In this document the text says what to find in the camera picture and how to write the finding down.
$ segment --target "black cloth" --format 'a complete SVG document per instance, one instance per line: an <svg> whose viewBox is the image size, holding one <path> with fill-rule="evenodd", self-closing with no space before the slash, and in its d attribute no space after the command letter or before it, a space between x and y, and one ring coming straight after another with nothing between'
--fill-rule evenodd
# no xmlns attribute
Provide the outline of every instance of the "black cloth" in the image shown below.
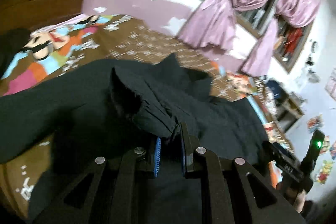
<svg viewBox="0 0 336 224"><path fill-rule="evenodd" d="M0 78L12 62L14 55L28 43L29 37L30 31L23 28L13 29L0 35Z"/></svg>
<svg viewBox="0 0 336 224"><path fill-rule="evenodd" d="M199 182L181 175L179 123L186 122L189 133L218 156L240 156L251 164L260 164L262 142L268 139L248 100L211 97L210 84L208 74L181 68L174 55L157 65L91 62L0 98L0 162L56 130L51 170L32 193L29 214L34 218L88 162L122 155L153 134L164 145L159 178L147 185L145 223L186 223L182 215L187 212L200 221ZM185 203L189 210L183 209Z"/></svg>

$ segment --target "window frame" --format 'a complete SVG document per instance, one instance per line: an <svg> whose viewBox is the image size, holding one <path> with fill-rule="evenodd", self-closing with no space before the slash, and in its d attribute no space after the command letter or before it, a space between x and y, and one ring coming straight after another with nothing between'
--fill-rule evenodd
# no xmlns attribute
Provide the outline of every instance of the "window frame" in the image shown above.
<svg viewBox="0 0 336 224"><path fill-rule="evenodd" d="M252 28L252 24L250 22L248 22L238 12L235 13L236 14L236 22L239 25L241 25L245 30L247 30L251 35L253 35L256 39L259 39L264 34L264 32L267 29L267 26L268 26L270 20L272 19L272 17L275 14L275 6L276 6L278 0L269 0L269 1L270 1L270 5L268 6L267 10L265 11L265 14L267 14L267 16L262 18L262 20L261 20L262 27L260 28L259 31L257 29ZM289 64L286 64L284 61L282 61L281 56L277 52L274 52L274 54L273 54L273 56L276 58L276 60L280 63L280 65L285 69L285 71L288 74L291 72L291 70L293 69L294 65L296 64L296 61L298 60L298 58L299 58L299 56L300 56L300 54L302 52L302 49L303 49L303 47L305 46L305 44L307 42L307 39L309 37L310 30L311 30L313 22L310 23L306 27L305 34L302 37L302 39L304 39L304 41L299 44L298 48L295 49L295 54L291 58L291 61L289 62Z"/></svg>

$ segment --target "cartoon face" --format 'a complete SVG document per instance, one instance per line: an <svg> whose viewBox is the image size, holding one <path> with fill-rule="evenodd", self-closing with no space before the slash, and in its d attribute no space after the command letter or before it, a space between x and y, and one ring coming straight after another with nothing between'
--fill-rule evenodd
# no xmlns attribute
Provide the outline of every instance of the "cartoon face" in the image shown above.
<svg viewBox="0 0 336 224"><path fill-rule="evenodd" d="M46 59L54 49L59 49L69 42L69 36L61 36L56 32L39 32L31 36L29 42L22 48L30 51L36 61Z"/></svg>

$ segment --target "metal rivet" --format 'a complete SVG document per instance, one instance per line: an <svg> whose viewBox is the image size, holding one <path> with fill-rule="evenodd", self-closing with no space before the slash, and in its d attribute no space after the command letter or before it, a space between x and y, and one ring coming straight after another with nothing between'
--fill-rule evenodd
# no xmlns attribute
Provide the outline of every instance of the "metal rivet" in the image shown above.
<svg viewBox="0 0 336 224"><path fill-rule="evenodd" d="M239 165L243 165L245 163L245 160L243 158L236 158L235 162Z"/></svg>
<svg viewBox="0 0 336 224"><path fill-rule="evenodd" d="M105 162L105 158L104 157L98 157L94 160L94 162L96 164L103 164Z"/></svg>
<svg viewBox="0 0 336 224"><path fill-rule="evenodd" d="M139 146L139 147L137 147L137 148L134 149L134 152L136 154L142 154L142 153L145 152L145 149L143 147Z"/></svg>
<svg viewBox="0 0 336 224"><path fill-rule="evenodd" d="M207 150L204 147L197 147L196 152L199 154L204 154Z"/></svg>

